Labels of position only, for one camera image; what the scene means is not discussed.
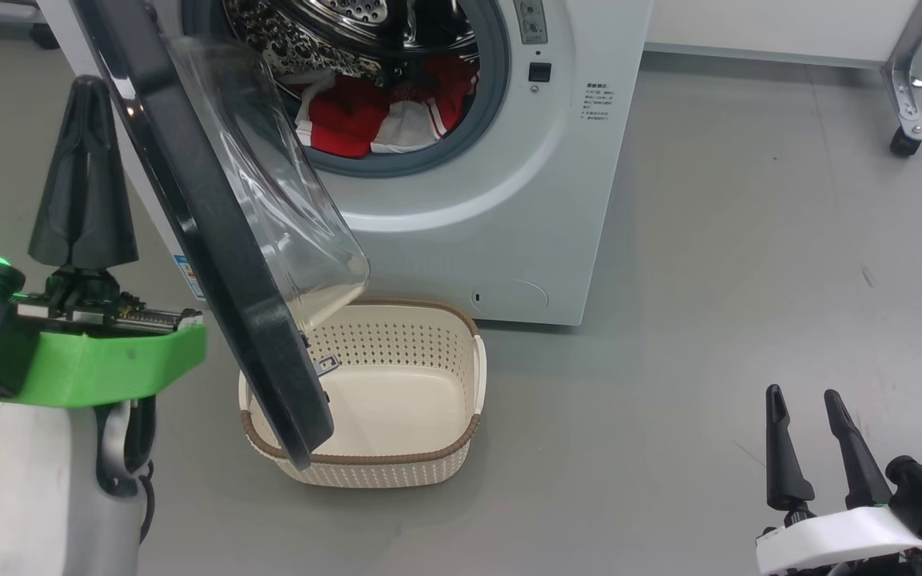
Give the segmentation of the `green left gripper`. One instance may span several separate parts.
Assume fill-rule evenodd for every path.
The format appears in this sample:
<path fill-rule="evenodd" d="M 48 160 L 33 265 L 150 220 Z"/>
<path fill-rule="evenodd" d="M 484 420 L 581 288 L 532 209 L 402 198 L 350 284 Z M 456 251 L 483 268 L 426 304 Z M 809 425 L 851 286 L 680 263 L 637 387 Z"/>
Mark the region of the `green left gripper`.
<path fill-rule="evenodd" d="M 105 270 L 138 260 L 112 99 L 102 78 L 70 87 L 30 234 L 56 270 L 12 299 L 0 401 L 63 409 L 149 398 L 204 361 L 201 310 L 156 310 Z"/>

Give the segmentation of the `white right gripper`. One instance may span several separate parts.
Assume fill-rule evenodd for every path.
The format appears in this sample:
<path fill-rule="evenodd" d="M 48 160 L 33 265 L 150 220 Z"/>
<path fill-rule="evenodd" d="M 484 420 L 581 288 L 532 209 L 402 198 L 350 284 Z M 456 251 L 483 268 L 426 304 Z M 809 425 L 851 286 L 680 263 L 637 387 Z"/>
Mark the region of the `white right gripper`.
<path fill-rule="evenodd" d="M 848 510 L 794 522 L 759 536 L 755 553 L 762 576 L 787 576 L 790 571 L 922 551 L 922 537 L 883 507 L 892 498 L 892 489 L 837 390 L 824 391 L 824 408 L 840 445 Z M 783 513 L 808 513 L 815 490 L 799 466 L 790 421 L 782 389 L 772 384 L 765 390 L 766 503 Z"/>

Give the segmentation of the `washing machine door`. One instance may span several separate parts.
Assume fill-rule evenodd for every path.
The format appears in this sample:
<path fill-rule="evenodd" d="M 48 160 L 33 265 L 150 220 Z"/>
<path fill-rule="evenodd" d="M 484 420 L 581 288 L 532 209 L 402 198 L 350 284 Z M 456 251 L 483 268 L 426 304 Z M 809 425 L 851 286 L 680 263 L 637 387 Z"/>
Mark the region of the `washing machine door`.
<path fill-rule="evenodd" d="M 165 37 L 143 0 L 70 10 L 272 434 L 305 470 L 335 430 L 310 334 L 362 294 L 368 258 L 260 55 Z"/>

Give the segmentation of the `red basketball jersey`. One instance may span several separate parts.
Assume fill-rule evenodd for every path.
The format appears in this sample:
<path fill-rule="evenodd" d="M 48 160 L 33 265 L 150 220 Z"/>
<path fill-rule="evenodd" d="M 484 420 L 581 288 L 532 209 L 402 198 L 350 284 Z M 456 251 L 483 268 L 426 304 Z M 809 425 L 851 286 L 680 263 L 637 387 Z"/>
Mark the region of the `red basketball jersey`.
<path fill-rule="evenodd" d="M 418 152 L 442 141 L 464 120 L 478 84 L 475 63 L 459 56 L 426 59 L 417 78 L 387 89 L 387 116 L 371 142 L 371 153 Z"/>

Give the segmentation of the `stainless steel washer drum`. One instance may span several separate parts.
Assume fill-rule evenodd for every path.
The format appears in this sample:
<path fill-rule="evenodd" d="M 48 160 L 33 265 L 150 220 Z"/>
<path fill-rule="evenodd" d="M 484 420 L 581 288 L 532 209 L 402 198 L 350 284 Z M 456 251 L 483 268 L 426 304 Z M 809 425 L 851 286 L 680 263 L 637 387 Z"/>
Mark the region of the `stainless steel washer drum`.
<path fill-rule="evenodd" d="M 312 70 L 391 86 L 435 56 L 479 62 L 459 0 L 221 0 L 234 36 L 279 76 Z"/>

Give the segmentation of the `cream perforated laundry basket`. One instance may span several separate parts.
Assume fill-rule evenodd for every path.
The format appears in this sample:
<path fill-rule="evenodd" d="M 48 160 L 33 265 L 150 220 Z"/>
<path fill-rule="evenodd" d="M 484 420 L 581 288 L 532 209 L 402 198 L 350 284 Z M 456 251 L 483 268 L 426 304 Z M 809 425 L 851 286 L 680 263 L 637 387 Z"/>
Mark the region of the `cream perforated laundry basket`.
<path fill-rule="evenodd" d="M 400 489 L 445 482 L 463 466 L 482 420 L 486 347 L 457 307 L 420 300 L 352 302 L 307 336 L 331 401 L 332 437 L 297 470 L 245 377 L 249 443 L 303 484 Z"/>

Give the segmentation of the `grey rubber door seal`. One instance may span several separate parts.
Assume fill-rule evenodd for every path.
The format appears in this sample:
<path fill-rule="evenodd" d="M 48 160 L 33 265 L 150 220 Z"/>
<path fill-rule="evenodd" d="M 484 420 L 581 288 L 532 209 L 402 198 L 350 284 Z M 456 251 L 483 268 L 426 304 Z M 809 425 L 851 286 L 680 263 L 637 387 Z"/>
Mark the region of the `grey rubber door seal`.
<path fill-rule="evenodd" d="M 312 150 L 303 145 L 308 159 L 326 174 L 366 180 L 414 178 L 432 174 L 457 163 L 477 150 L 488 138 L 501 114 L 510 80 L 510 39 L 500 0 L 459 0 L 475 33 L 479 48 L 479 84 L 476 95 L 466 106 L 464 120 L 446 138 L 425 150 L 406 154 L 366 154 L 347 159 Z M 282 106 L 289 127 L 295 132 L 295 115 L 300 96 L 272 70 L 260 52 L 234 36 L 221 0 L 174 0 L 173 26 L 179 35 L 216 39 L 249 50 L 267 63 L 275 82 L 277 102 Z"/>

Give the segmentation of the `white front-load washing machine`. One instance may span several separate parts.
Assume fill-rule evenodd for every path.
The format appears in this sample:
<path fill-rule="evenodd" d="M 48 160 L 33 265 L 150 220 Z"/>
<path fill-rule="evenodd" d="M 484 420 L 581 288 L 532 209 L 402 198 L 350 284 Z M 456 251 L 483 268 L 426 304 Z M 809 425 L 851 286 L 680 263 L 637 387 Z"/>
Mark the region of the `white front-load washing machine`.
<path fill-rule="evenodd" d="M 143 1 L 163 36 L 190 37 L 174 29 L 174 0 Z M 473 290 L 492 278 L 520 278 L 547 294 L 548 307 L 487 320 L 575 326 L 654 0 L 543 0 L 544 45 L 524 45 L 513 0 L 499 1 L 510 80 L 501 114 L 475 152 L 432 174 L 388 180 L 344 178 L 310 164 L 368 258 L 368 298 L 432 300 L 487 318 L 473 306 Z M 38 6 L 74 73 L 102 78 L 70 0 Z M 527 80 L 530 62 L 552 63 L 548 83 Z M 174 262 L 182 247 L 114 103 L 113 110 L 126 172 Z"/>

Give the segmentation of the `blue energy label sticker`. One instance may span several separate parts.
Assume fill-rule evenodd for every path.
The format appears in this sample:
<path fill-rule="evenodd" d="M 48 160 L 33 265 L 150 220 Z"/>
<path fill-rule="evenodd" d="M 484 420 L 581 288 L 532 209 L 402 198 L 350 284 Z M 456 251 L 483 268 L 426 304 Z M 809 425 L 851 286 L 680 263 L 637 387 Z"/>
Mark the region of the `blue energy label sticker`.
<path fill-rule="evenodd" d="M 205 302 L 205 294 L 202 292 L 201 285 L 198 283 L 197 276 L 195 276 L 195 272 L 193 271 L 193 267 L 190 266 L 189 260 L 187 260 L 186 256 L 183 254 L 173 254 L 173 259 L 176 266 L 180 269 L 180 272 L 182 272 L 184 281 L 189 285 L 194 298 L 199 302 Z"/>

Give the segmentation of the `round filter cover flap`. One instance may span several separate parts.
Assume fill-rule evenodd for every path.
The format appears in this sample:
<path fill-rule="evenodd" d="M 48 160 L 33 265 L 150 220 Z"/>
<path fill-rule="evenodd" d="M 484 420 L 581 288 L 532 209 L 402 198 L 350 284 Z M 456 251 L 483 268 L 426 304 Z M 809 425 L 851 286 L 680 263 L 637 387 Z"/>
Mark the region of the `round filter cover flap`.
<path fill-rule="evenodd" d="M 547 294 L 539 286 L 520 278 L 492 278 L 473 290 L 471 300 L 473 306 L 487 318 L 537 314 L 549 303 Z"/>

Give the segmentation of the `white panel board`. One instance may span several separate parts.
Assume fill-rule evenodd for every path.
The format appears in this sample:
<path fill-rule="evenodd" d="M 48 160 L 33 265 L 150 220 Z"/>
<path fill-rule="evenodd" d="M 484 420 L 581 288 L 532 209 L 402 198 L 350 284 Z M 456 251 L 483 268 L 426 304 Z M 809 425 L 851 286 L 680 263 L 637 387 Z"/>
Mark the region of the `white panel board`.
<path fill-rule="evenodd" d="M 655 0 L 645 49 L 783 62 L 885 61 L 917 0 Z"/>

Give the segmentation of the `grey warning sticker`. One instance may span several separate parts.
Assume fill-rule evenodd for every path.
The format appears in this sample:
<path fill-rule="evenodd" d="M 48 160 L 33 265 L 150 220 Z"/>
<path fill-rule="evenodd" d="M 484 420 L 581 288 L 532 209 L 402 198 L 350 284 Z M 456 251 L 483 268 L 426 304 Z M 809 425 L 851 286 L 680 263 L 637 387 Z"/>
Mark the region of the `grey warning sticker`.
<path fill-rule="evenodd" d="M 519 35 L 524 45 L 548 44 L 548 28 L 543 0 L 513 0 Z"/>

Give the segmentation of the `silver metal frame leg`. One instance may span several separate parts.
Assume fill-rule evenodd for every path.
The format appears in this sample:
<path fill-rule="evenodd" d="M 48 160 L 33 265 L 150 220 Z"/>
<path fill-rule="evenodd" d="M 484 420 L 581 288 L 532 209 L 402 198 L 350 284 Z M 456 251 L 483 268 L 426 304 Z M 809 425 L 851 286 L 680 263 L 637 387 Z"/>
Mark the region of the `silver metal frame leg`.
<path fill-rule="evenodd" d="M 911 138 L 922 139 L 922 108 L 917 102 L 917 91 L 922 87 L 922 0 L 912 8 L 880 75 L 899 127 Z"/>

